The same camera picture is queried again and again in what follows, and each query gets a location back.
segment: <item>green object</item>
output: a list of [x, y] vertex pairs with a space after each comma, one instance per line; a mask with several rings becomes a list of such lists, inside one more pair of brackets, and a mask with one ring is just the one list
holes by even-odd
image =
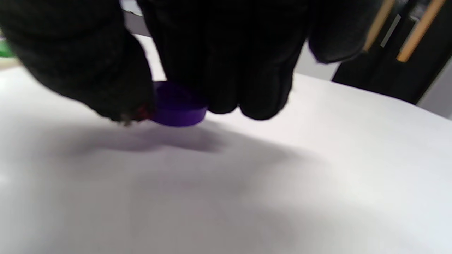
[[0, 38], [0, 57], [14, 57], [5, 39]]

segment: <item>white table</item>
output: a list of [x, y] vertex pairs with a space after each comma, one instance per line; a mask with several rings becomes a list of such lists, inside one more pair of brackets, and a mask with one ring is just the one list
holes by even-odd
[[295, 75], [271, 121], [125, 129], [18, 67], [0, 115], [2, 254], [452, 253], [452, 122], [395, 99]]

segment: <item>purple cap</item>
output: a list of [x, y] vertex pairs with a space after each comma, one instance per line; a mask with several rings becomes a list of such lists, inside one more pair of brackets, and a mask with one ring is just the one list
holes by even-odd
[[200, 96], [169, 81], [154, 82], [156, 111], [152, 121], [187, 127], [204, 120], [207, 103]]

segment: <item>black glove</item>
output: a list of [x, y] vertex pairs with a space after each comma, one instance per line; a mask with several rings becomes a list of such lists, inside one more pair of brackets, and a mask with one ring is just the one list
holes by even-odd
[[38, 81], [117, 122], [152, 114], [139, 42], [114, 0], [0, 0], [0, 27]]
[[381, 0], [138, 0], [169, 80], [210, 111], [264, 120], [283, 108], [305, 39], [320, 62], [358, 54]]
[[[381, 0], [138, 0], [169, 80], [214, 113], [253, 119], [286, 104], [307, 37], [320, 62], [361, 51]], [[115, 121], [153, 111], [151, 73], [113, 0], [1, 0], [0, 27], [52, 90]]]

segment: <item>finger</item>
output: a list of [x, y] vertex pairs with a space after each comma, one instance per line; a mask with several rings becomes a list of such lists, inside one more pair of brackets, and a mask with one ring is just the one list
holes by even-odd
[[209, 6], [204, 92], [214, 113], [228, 113], [237, 107], [249, 18], [246, 0], [215, 0]]
[[307, 31], [307, 0], [260, 0], [253, 6], [250, 59], [240, 91], [240, 108], [265, 120], [286, 104], [292, 73]]
[[197, 0], [139, 0], [170, 81], [198, 88], [204, 53]]
[[321, 63], [352, 58], [363, 50], [382, 0], [323, 0], [309, 36], [309, 47]]

